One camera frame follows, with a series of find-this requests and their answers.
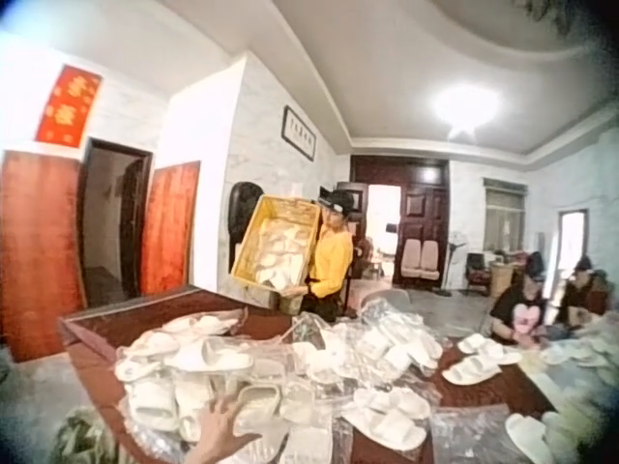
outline hat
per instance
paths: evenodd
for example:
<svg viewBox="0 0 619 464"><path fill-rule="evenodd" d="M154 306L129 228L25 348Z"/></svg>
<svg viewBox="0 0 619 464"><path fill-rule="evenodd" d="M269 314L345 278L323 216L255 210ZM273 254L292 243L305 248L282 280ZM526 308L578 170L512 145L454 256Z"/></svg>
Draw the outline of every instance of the hat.
<svg viewBox="0 0 619 464"><path fill-rule="evenodd" d="M544 258L541 253L534 251L527 256L524 273L535 282L541 283L545 281Z"/></svg>
<svg viewBox="0 0 619 464"><path fill-rule="evenodd" d="M346 218L355 207L355 199L348 191L333 190L325 206L336 213L341 213Z"/></svg>
<svg viewBox="0 0 619 464"><path fill-rule="evenodd" d="M574 267L575 273L588 273L593 271L593 264L591 263L591 259L586 254L583 254L582 257L578 260Z"/></svg>
<svg viewBox="0 0 619 464"><path fill-rule="evenodd" d="M330 197L331 197L331 192L328 191L326 188L321 187L320 193L318 194L318 204L322 206L326 206L326 207L331 206L331 203L329 202Z"/></svg>

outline brown tablecloth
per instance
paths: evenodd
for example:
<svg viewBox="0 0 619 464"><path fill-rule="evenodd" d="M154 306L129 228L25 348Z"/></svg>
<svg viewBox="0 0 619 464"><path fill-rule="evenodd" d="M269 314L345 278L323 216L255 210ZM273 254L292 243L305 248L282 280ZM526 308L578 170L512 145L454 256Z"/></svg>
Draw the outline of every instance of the brown tablecloth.
<svg viewBox="0 0 619 464"><path fill-rule="evenodd" d="M86 311L62 321L61 331L66 340L67 352L79 380L119 443L139 463L162 464L147 456L127 434L123 418L116 409L125 392L111 369L115 349L129 345L144 331L159 327L174 317L245 306L221 295L187 287L155 298ZM268 339L283 334L290 327L289 316L267 309L248 306L248 314L239 334L250 335L254 339ZM437 373L430 379L442 395L442 406L471 407L507 403L513 413L537 418L552 409L537 387L515 365L503 367L503 374L477 386L457 387L448 383L440 371L461 358L462 354L456 347L448 350L441 359ZM404 464L410 461L355 430L351 462ZM424 445L420 462L433 462L431 439Z"/></svg>

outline framed calligraphy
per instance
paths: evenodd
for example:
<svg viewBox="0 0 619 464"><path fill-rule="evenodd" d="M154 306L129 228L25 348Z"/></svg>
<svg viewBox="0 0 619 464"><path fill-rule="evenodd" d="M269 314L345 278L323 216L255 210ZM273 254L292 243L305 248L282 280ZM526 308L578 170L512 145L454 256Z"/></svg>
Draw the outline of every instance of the framed calligraphy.
<svg viewBox="0 0 619 464"><path fill-rule="evenodd" d="M65 65L45 104L35 141L79 148L101 79Z"/></svg>
<svg viewBox="0 0 619 464"><path fill-rule="evenodd" d="M313 161L316 153L316 135L288 105L283 108L281 138L308 160Z"/></svg>

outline yellow shirt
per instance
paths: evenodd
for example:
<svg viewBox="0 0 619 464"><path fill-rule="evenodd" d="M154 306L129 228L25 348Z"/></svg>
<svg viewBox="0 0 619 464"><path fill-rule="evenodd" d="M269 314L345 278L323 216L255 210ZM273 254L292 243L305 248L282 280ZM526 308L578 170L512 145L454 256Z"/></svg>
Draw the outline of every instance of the yellow shirt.
<svg viewBox="0 0 619 464"><path fill-rule="evenodd" d="M340 290L346 278L346 272L352 263L352 236L344 230L325 237L327 227L320 229L320 235L313 252L313 263L309 268L309 277L318 280L309 285L311 293L324 298Z"/></svg>

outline yellow crate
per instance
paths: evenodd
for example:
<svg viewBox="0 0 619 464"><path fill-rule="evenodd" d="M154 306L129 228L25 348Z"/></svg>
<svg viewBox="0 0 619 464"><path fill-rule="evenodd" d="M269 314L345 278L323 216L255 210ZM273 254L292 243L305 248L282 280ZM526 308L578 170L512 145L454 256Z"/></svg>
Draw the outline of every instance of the yellow crate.
<svg viewBox="0 0 619 464"><path fill-rule="evenodd" d="M275 292L276 290L273 287L262 285L255 281L260 255L260 227L262 227L265 220L269 219L284 220L308 229L311 239L308 241L304 251L303 267L306 271L302 273L302 278L305 278L314 245L314 238L318 233L320 207L307 200L298 198L262 195L258 200L230 275L247 285Z"/></svg>

